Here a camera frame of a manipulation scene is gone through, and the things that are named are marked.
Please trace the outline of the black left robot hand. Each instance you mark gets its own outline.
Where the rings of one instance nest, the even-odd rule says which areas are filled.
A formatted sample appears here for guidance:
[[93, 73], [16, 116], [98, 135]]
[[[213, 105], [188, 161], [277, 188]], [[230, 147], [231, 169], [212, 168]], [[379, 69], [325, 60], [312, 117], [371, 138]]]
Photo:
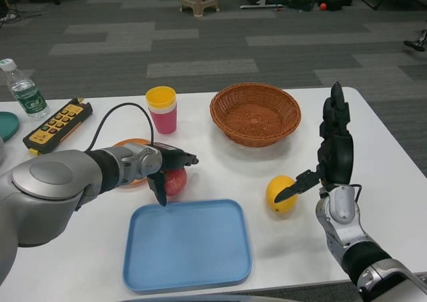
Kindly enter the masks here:
[[197, 165], [199, 159], [194, 154], [187, 153], [180, 148], [160, 142], [155, 142], [150, 145], [150, 147], [157, 151], [156, 155], [160, 158], [160, 164], [155, 167], [154, 173], [147, 176], [147, 181], [158, 203], [162, 206], [166, 206], [167, 192], [165, 172], [183, 169], [185, 166]]

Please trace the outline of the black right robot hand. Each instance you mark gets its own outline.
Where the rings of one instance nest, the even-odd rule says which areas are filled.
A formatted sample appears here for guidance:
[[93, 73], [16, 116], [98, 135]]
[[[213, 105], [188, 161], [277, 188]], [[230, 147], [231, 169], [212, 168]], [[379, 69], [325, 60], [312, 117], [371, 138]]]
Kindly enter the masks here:
[[339, 82], [331, 88], [330, 96], [323, 106], [320, 137], [323, 139], [318, 149], [318, 164], [315, 171], [307, 170], [296, 177], [296, 181], [281, 190], [274, 203], [281, 203], [296, 194], [302, 194], [317, 184], [349, 184], [354, 164], [354, 142], [347, 129], [350, 122], [349, 103], [344, 99]]

